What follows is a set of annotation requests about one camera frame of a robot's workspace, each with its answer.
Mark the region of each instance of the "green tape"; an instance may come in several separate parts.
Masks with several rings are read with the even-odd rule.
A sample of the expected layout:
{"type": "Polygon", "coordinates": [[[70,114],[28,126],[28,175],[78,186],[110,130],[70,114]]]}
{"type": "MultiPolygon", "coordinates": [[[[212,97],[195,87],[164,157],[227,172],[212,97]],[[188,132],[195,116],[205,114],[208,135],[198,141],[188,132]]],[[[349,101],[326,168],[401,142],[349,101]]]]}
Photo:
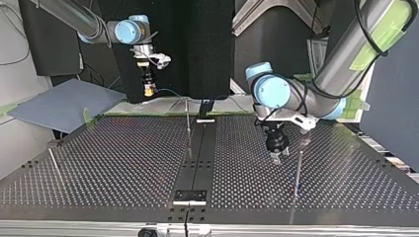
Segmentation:
{"type": "Polygon", "coordinates": [[[96,120],[90,116],[90,112],[89,112],[88,108],[84,108],[83,118],[84,118],[84,122],[86,123],[87,127],[91,127],[91,126],[96,124],[96,120]]]}
{"type": "Polygon", "coordinates": [[[293,77],[300,80],[300,81],[305,81],[305,82],[310,82],[311,79],[312,79],[311,73],[295,74],[293,77]]]}
{"type": "Polygon", "coordinates": [[[362,90],[355,91],[352,95],[346,98],[346,107],[343,110],[340,119],[355,119],[357,111],[362,107],[361,94],[362,90]]]}
{"type": "Polygon", "coordinates": [[[18,104],[11,104],[7,106],[0,107],[0,118],[6,116],[10,111],[18,107],[18,104]]]}
{"type": "MultiPolygon", "coordinates": [[[[410,5],[401,0],[395,0],[388,9],[387,13],[372,33],[373,39],[382,51],[386,51],[391,48],[398,40],[400,40],[401,37],[404,36],[404,32],[401,29],[410,18],[410,12],[410,5]]],[[[355,58],[350,70],[364,71],[376,56],[376,51],[367,42],[355,58]]]]}

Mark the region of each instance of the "thin metal post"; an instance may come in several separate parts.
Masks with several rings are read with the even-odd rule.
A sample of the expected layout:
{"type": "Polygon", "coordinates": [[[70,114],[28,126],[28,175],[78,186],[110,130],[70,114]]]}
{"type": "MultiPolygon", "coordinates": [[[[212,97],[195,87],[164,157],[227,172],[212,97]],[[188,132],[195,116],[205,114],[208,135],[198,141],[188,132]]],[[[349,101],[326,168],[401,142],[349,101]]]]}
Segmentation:
{"type": "Polygon", "coordinates": [[[56,160],[55,160],[55,156],[54,156],[54,154],[53,154],[53,151],[52,151],[52,148],[48,148],[48,152],[49,152],[49,156],[51,157],[51,159],[52,159],[52,163],[53,163],[53,166],[55,167],[55,169],[59,169],[59,167],[58,167],[58,164],[56,163],[56,160]]]}
{"type": "Polygon", "coordinates": [[[298,197],[298,188],[299,188],[299,177],[301,176],[301,165],[302,165],[302,151],[298,153],[298,160],[296,163],[296,174],[295,174],[295,187],[293,190],[293,195],[298,197]]]}

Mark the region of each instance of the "black backdrop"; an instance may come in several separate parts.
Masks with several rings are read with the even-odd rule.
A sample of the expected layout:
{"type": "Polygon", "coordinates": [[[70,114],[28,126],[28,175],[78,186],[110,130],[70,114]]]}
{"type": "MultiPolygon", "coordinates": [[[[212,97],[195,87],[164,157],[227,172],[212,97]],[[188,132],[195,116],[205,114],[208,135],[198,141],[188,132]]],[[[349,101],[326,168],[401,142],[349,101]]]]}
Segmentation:
{"type": "MultiPolygon", "coordinates": [[[[85,6],[89,6],[90,3],[90,0],[78,1],[85,6]]],[[[145,14],[149,17],[151,30],[159,32],[153,39],[155,48],[172,57],[171,64],[157,72],[159,88],[170,88],[195,99],[213,99],[229,94],[234,0],[95,0],[93,10],[106,21],[125,20],[135,14],[145,14]]],[[[57,36],[59,39],[60,35],[68,32],[62,24],[57,24],[55,28],[48,27],[48,30],[52,32],[48,35],[49,40],[53,40],[51,36],[57,36]]],[[[55,51],[45,53],[47,43],[42,40],[44,33],[32,31],[31,34],[36,36],[30,37],[30,40],[37,38],[37,41],[31,43],[32,52],[42,55],[36,59],[36,64],[43,65],[42,73],[37,68],[39,74],[55,76],[52,78],[53,82],[61,83],[62,77],[56,76],[68,74],[69,64],[72,65],[72,70],[76,71],[74,65],[79,63],[77,57],[61,60],[61,74],[56,69],[56,59],[69,53],[68,46],[73,47],[77,39],[55,40],[55,51]]],[[[107,78],[108,74],[113,74],[111,78],[115,78],[114,74],[118,74],[116,71],[119,71],[124,82],[122,91],[131,103],[145,100],[140,82],[141,71],[132,58],[129,45],[114,44],[112,53],[107,52],[104,45],[87,45],[80,42],[80,48],[85,61],[93,65],[104,78],[107,78]]]]}

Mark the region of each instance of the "white wall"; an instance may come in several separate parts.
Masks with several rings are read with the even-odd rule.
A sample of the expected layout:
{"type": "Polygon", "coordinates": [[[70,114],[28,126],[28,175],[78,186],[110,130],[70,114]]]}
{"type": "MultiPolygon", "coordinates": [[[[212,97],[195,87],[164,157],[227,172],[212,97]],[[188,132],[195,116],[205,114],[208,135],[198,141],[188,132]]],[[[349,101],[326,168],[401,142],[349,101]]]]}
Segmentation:
{"type": "MultiPolygon", "coordinates": [[[[19,9],[18,0],[1,0],[19,9]]],[[[9,10],[5,12],[23,31],[20,21],[9,10]]],[[[24,57],[27,41],[19,35],[0,12],[0,64],[24,57]]],[[[0,107],[21,102],[48,89],[47,78],[36,74],[29,56],[14,65],[0,65],[0,107]]],[[[49,129],[10,117],[0,118],[0,179],[44,151],[53,139],[49,129]]]]}

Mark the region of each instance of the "robot end effector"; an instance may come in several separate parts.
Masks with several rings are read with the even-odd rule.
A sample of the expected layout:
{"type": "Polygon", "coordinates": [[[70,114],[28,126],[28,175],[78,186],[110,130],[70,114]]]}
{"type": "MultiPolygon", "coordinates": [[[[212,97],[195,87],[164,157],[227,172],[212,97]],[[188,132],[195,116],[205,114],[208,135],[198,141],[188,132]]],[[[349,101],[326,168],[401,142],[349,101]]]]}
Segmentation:
{"type": "Polygon", "coordinates": [[[379,56],[386,55],[386,51],[401,38],[418,12],[414,0],[371,0],[366,1],[361,10],[360,1],[356,0],[355,7],[357,19],[310,82],[274,74],[268,62],[246,69],[255,111],[268,134],[267,146],[271,156],[287,150],[288,138],[282,131],[285,120],[307,132],[315,128],[319,119],[341,116],[346,97],[358,89],[374,62],[379,56]],[[377,42],[371,39],[371,35],[378,39],[377,42]]]}
{"type": "MultiPolygon", "coordinates": [[[[128,20],[120,22],[108,22],[108,37],[112,42],[131,44],[131,51],[136,58],[136,65],[142,70],[142,83],[144,85],[144,96],[151,97],[156,90],[156,76],[153,68],[164,69],[169,65],[171,58],[163,53],[156,53],[152,45],[152,34],[148,17],[145,15],[133,15],[128,20]]],[[[88,43],[93,41],[80,35],[79,37],[88,43]]]]}

